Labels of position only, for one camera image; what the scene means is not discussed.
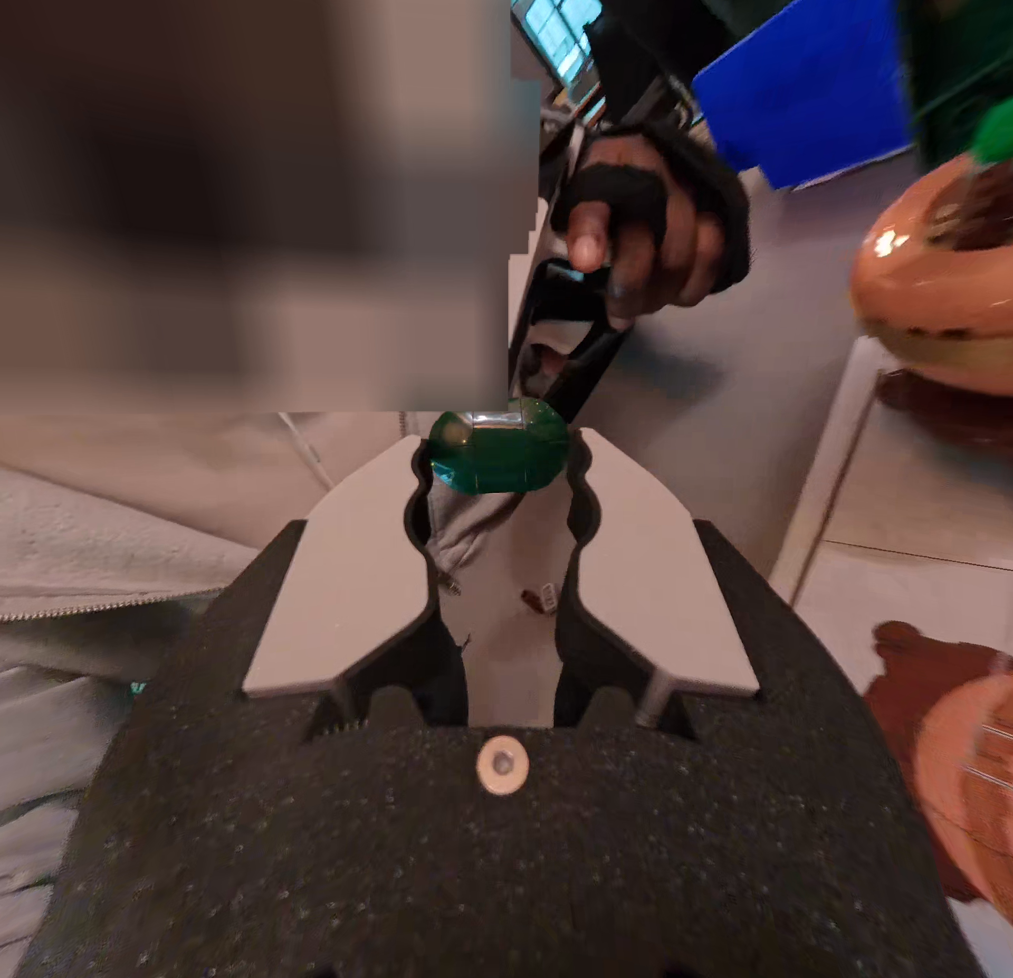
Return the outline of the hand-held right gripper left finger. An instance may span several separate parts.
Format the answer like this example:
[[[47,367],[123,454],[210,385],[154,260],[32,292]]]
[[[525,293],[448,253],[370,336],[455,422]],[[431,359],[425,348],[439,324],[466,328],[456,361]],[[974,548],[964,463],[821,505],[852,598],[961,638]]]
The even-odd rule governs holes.
[[[305,520],[242,683],[249,700],[318,699],[312,729],[356,729],[376,693],[404,690],[437,728],[467,725],[463,656],[428,552],[433,472],[409,434]]]

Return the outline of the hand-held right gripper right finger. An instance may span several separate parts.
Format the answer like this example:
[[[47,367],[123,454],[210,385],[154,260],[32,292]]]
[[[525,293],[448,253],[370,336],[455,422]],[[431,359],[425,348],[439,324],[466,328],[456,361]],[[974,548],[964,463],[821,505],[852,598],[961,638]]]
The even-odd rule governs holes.
[[[688,729],[684,694],[755,699],[761,684],[691,514],[597,431],[571,439],[554,726],[576,727],[604,689],[647,729]]]

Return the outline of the green oval leaf plate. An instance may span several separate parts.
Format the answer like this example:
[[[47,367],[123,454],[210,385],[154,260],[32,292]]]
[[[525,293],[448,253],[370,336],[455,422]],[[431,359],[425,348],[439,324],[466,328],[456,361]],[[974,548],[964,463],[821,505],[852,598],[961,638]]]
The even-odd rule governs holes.
[[[547,402],[515,398],[502,412],[441,413],[427,445],[434,476],[452,490],[529,493],[564,471],[570,427]]]

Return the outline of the person's left forearm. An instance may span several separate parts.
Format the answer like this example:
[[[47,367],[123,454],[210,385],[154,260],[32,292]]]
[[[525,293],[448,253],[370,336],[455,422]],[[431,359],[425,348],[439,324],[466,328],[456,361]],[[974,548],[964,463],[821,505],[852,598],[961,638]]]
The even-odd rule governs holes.
[[[618,127],[652,88],[671,109],[697,75],[795,0],[599,0],[589,25],[591,58],[605,98],[605,122]]]

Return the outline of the person's left hand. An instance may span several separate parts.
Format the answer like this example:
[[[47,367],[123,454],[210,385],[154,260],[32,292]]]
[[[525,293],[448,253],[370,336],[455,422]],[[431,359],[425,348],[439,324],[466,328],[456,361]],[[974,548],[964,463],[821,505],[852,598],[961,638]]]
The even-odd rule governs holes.
[[[614,330],[664,307],[692,307],[741,283],[752,251],[750,202],[738,174],[693,131],[675,121],[614,126],[601,133],[577,128],[570,145],[576,166],[564,177],[549,219],[579,273],[610,269],[605,310]],[[638,172],[665,189],[665,234],[659,223],[614,216],[610,203],[575,180],[593,170]]]

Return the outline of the instruction booklet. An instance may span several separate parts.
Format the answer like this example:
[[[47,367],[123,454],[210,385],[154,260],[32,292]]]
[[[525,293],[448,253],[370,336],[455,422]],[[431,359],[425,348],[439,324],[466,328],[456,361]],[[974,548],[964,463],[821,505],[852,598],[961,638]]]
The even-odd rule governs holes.
[[[877,398],[858,338],[770,582],[880,725],[987,976],[1011,976],[1011,470]]]

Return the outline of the window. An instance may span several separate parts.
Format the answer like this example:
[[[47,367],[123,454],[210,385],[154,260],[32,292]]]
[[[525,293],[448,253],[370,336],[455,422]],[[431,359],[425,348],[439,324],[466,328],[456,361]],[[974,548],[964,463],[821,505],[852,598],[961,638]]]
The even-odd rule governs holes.
[[[587,28],[601,15],[600,0],[512,0],[512,12],[561,83],[573,85],[591,72]]]

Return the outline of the blue box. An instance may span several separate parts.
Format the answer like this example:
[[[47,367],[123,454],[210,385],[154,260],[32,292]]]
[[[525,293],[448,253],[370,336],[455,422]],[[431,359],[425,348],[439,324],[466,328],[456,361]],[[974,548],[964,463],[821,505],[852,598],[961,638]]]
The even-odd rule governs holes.
[[[717,152],[775,191],[914,147],[897,0],[796,0],[692,89]]]

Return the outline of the peach brick flower pot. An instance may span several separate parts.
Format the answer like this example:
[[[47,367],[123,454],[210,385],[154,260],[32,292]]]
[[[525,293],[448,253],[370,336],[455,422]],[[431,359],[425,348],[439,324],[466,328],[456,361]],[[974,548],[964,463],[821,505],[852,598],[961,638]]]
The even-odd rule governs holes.
[[[936,440],[1012,457],[1012,163],[922,177],[862,242],[851,299],[899,364],[877,399]]]

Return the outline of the dark green crate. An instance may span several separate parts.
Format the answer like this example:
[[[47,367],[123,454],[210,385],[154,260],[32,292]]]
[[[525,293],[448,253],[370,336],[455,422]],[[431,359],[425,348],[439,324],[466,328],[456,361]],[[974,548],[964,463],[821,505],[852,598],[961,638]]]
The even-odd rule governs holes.
[[[897,0],[914,142],[923,172],[969,148],[1012,96],[1012,0]]]

